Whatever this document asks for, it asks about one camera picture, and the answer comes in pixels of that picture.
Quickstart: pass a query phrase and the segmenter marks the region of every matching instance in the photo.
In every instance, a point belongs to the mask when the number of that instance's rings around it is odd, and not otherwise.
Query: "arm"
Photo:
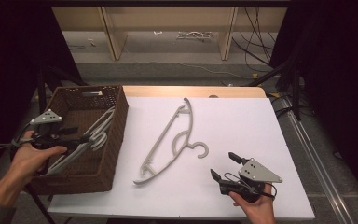
[[[24,137],[31,137],[33,132],[25,133]],[[53,155],[66,151],[66,147],[52,147],[38,150],[31,144],[23,144],[17,151],[7,173],[0,181],[0,206],[12,207],[21,190],[28,184],[36,171]]]
[[[271,194],[271,185],[266,184],[264,191]],[[229,196],[234,200],[234,206],[239,206],[253,224],[274,224],[275,216],[272,199],[261,196],[254,203],[246,202],[239,194],[230,192]]]

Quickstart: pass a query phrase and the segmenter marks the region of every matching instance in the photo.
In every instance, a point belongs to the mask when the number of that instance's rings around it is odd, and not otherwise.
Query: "wicker basket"
[[[121,86],[57,88],[48,108],[63,118],[62,127],[78,127],[81,136],[105,111],[116,106],[106,143],[86,150],[58,175],[35,177],[31,186],[37,194],[74,194],[108,191],[112,188],[129,105]],[[59,157],[49,160],[52,164]]]

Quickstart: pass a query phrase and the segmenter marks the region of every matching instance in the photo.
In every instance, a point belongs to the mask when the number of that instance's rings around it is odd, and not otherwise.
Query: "table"
[[[232,206],[228,196],[220,194],[218,184],[210,174],[210,169],[221,175],[237,173],[241,167],[228,157],[228,152],[232,151],[248,159],[255,158],[283,178],[283,183],[275,184],[278,189],[274,202],[277,219],[314,218],[270,101],[262,89],[125,86],[124,91],[130,107],[112,190],[56,195],[48,209],[50,213],[93,217],[242,219],[245,214]],[[210,95],[220,98],[206,98]],[[167,170],[146,185],[135,186],[132,181],[142,178],[139,174],[142,161],[173,112],[179,105],[184,105],[183,97],[189,99],[194,113],[190,143],[206,143],[210,149],[208,156],[198,159],[202,148],[185,148]],[[181,121],[176,121],[178,125],[172,125],[174,133],[185,125],[183,119],[186,120],[186,116],[181,115],[178,118]],[[163,151],[170,141],[161,144],[159,150]],[[164,161],[158,160],[161,158],[165,157],[156,157],[153,164],[163,164]]]

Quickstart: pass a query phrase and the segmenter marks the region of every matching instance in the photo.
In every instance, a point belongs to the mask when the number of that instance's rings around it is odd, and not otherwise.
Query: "floor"
[[[227,61],[220,59],[215,34],[203,41],[198,39],[177,39],[177,32],[139,32],[130,33],[126,47],[119,61],[113,62],[103,33],[65,32],[65,38],[71,49],[77,67],[85,82],[89,84],[128,84],[128,85],[193,85],[193,86],[243,86],[270,70],[260,61],[243,53],[234,43],[231,45]],[[250,38],[250,33],[243,33]],[[263,43],[273,47],[276,34],[262,33]],[[241,34],[234,39],[246,47]],[[262,48],[250,45],[249,51],[257,57],[267,60]],[[278,77],[262,84],[266,93],[276,92],[274,85]],[[358,223],[358,183],[346,166],[345,161],[334,156],[336,151],[328,134],[313,114],[307,95],[302,92],[301,121],[293,118],[291,112],[279,111],[290,105],[290,94],[283,97],[270,97],[277,112],[282,133],[296,165],[304,189],[310,200],[316,218],[311,221],[278,220],[278,223]],[[30,103],[29,113],[24,122],[37,115],[37,97]],[[322,165],[322,174],[314,169],[313,158],[316,155]],[[0,178],[9,166],[7,153],[0,160]],[[326,190],[327,185],[337,191],[332,196]],[[348,214],[342,216],[333,204],[338,197],[342,200]],[[48,198],[41,197],[45,206]],[[22,193],[17,202],[17,213],[13,223],[48,223],[34,205],[32,198]],[[53,215],[56,223],[200,223],[158,220],[108,220],[94,217],[62,217]]]

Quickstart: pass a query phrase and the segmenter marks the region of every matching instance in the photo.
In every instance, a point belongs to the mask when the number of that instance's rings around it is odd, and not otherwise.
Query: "person's hand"
[[[264,192],[271,194],[272,186],[266,184]],[[272,199],[261,196],[256,202],[248,203],[239,194],[230,192],[229,196],[234,200],[234,206],[240,206],[246,216],[253,224],[275,223]]]
[[[33,131],[26,132],[24,137],[30,138],[32,134]],[[32,180],[37,171],[43,168],[45,161],[65,151],[66,147],[38,150],[30,143],[22,144],[7,173],[0,181],[0,205],[12,206],[24,186]]]

